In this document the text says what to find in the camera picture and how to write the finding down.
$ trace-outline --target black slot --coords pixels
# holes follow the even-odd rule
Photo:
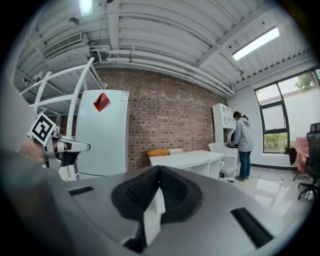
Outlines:
[[[264,246],[274,238],[247,209],[234,209],[231,211],[231,214],[235,217],[257,248]]]
[[[94,190],[91,186],[83,186],[83,187],[77,187],[77,188],[72,188],[69,189],[69,194],[70,196],[75,196],[75,195],[80,195],[89,191]]]

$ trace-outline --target tree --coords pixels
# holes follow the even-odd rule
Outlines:
[[[304,73],[298,76],[298,81],[294,84],[294,87],[301,92],[307,92],[315,88],[314,77],[312,73]]]
[[[320,80],[320,69],[315,71],[315,75],[318,78],[318,80]]]

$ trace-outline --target ceiling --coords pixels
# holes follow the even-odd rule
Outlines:
[[[78,0],[53,0],[43,8],[19,56],[14,83],[20,91],[26,88],[22,78],[33,83],[40,71],[58,72],[83,65],[92,56],[96,68],[160,72],[225,97],[265,76],[316,63],[297,25],[272,1],[92,1],[93,13],[83,17]],[[279,28],[279,37],[234,60],[232,53],[274,26]],[[87,37],[83,44],[72,44],[43,57],[45,49],[79,32]],[[133,49],[149,55],[135,60],[133,55],[103,52],[100,61],[93,51],[97,48]]]

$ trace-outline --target hand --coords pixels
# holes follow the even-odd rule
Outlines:
[[[57,152],[57,142],[53,142],[54,152]],[[46,154],[42,144],[37,143],[30,139],[29,137],[25,138],[23,145],[20,149],[20,154],[26,158],[32,159],[42,165],[46,164]]]

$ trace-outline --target blue jeans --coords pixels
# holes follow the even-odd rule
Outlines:
[[[250,176],[250,154],[249,152],[239,151],[239,159],[241,163],[240,167],[240,179],[244,179],[246,176]]]

